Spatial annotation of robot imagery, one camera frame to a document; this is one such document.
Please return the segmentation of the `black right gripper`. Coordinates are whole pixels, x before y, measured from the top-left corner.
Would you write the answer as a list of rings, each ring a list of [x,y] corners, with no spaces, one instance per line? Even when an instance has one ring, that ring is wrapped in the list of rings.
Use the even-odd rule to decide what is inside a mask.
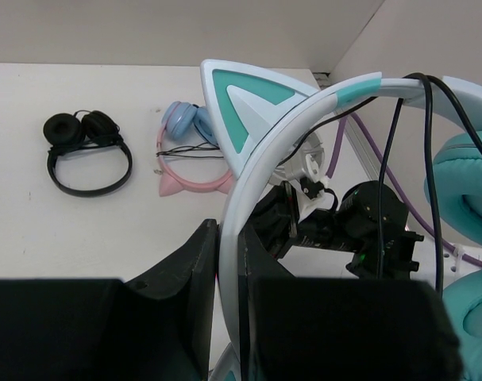
[[[359,278],[376,277],[382,241],[383,276],[407,278],[419,270],[413,253],[424,239],[406,229],[408,214],[391,188],[368,181],[352,187],[342,199],[335,198],[329,209],[302,217],[295,189],[283,182],[256,204],[249,222],[273,258],[284,258],[293,246],[351,252],[346,268]]]

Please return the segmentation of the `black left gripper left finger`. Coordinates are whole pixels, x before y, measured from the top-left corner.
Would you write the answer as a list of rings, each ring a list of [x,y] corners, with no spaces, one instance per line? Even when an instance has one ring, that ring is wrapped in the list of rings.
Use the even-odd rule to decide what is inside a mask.
[[[0,279],[0,380],[204,380],[218,223],[128,282]]]

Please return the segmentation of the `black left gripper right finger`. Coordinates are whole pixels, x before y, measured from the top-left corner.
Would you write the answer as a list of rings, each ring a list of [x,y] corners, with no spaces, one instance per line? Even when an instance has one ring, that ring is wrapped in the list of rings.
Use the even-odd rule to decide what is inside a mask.
[[[296,277],[255,230],[238,238],[243,380],[458,380],[442,300],[414,280]]]

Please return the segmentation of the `teal white cat-ear headphones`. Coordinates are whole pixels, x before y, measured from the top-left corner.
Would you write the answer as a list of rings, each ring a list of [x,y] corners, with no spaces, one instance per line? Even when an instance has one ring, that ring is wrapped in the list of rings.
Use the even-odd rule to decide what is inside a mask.
[[[482,215],[459,197],[466,180],[482,194],[482,86],[454,77],[412,73],[390,79],[379,72],[360,75],[317,90],[305,83],[246,63],[205,60],[202,89],[214,135],[236,180],[221,227],[219,290],[230,343],[212,372],[214,380],[238,380],[240,370],[239,297],[235,279],[237,243],[272,172],[289,160],[313,129],[336,120],[335,111],[366,98],[400,98],[461,127],[467,140],[452,141],[427,156],[426,183],[435,221],[482,245]]]

